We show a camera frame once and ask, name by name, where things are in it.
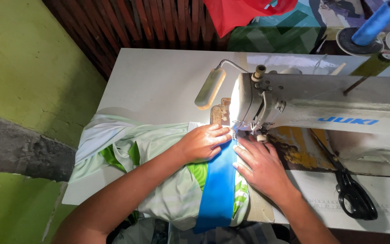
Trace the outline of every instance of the thread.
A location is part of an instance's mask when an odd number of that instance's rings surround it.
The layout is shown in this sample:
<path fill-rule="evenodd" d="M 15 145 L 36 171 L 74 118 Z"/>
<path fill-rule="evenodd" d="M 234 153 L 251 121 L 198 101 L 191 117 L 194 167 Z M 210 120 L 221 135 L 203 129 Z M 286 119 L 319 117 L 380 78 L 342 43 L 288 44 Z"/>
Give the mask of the thread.
<path fill-rule="evenodd" d="M 351 40 L 359 46 L 366 46 L 374 40 L 377 35 L 390 22 L 390 1 L 380 6 L 379 9 L 359 28 L 351 37 Z"/>

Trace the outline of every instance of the measuring ruler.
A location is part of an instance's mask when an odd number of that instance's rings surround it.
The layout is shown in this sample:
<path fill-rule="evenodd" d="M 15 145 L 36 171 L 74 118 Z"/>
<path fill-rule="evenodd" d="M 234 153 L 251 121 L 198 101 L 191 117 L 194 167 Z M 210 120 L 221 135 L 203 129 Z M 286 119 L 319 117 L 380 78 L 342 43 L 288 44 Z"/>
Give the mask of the measuring ruler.
<path fill-rule="evenodd" d="M 317 212 L 344 213 L 338 199 L 309 198 L 306 201 Z M 390 216 L 390 204 L 375 204 L 375 206 L 379 214 Z M 345 208 L 350 211 L 348 202 L 345 203 Z"/>

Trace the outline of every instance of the painted wall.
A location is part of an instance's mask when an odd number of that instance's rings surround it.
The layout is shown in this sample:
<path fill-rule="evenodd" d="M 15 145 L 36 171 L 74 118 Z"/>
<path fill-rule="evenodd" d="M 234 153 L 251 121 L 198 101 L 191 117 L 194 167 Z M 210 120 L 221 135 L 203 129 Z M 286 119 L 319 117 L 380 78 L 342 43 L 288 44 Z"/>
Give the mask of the painted wall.
<path fill-rule="evenodd" d="M 0 0 L 0 117 L 77 147 L 106 82 L 41 0 Z"/>
<path fill-rule="evenodd" d="M 0 173 L 0 244 L 48 244 L 74 209 L 61 204 L 67 183 Z"/>

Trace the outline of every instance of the scissors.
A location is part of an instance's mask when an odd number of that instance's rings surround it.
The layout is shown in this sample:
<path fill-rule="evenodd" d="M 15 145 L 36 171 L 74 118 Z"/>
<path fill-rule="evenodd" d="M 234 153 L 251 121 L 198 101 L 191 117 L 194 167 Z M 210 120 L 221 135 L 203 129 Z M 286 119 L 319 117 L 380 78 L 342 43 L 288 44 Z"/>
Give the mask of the scissors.
<path fill-rule="evenodd" d="M 318 145 L 326 154 L 329 162 L 332 163 L 333 167 L 336 169 L 335 176 L 338 182 L 338 185 L 336 185 L 336 191 L 339 193 L 339 204 L 344 212 L 354 219 L 377 219 L 378 214 L 376 207 L 365 190 L 351 177 L 350 171 L 346 169 L 341 162 L 339 162 L 338 158 L 329 152 L 328 148 L 326 148 L 320 139 L 318 139 L 314 131 L 312 129 L 310 130 L 314 138 L 317 140 Z M 347 199 L 350 203 L 350 212 L 345 208 L 344 199 Z"/>

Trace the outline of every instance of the left hand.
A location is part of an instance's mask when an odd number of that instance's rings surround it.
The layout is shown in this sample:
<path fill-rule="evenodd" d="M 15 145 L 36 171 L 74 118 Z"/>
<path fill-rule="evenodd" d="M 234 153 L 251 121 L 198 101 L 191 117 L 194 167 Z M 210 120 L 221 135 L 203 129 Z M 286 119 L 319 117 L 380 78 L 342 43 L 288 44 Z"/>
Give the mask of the left hand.
<path fill-rule="evenodd" d="M 187 133 L 173 147 L 181 153 L 185 164 L 204 162 L 221 151 L 220 144 L 231 140 L 230 128 L 222 125 L 203 125 Z"/>

